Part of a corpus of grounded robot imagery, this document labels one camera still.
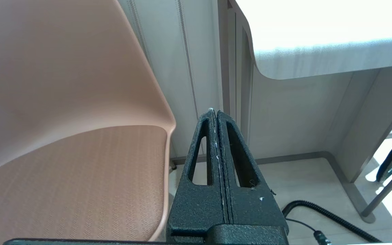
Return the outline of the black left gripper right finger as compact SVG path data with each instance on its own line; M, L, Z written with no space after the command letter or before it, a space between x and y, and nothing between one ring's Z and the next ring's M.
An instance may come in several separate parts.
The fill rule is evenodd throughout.
M222 111L217 112L217 134L227 221L288 228L240 129Z

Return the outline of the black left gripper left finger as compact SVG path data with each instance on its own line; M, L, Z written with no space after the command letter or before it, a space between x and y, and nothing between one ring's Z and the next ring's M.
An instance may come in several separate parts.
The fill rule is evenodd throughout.
M225 222L221 158L216 112L209 109L198 119L181 179L166 224L168 237L205 237L208 230ZM207 184L193 183L202 139L207 142Z

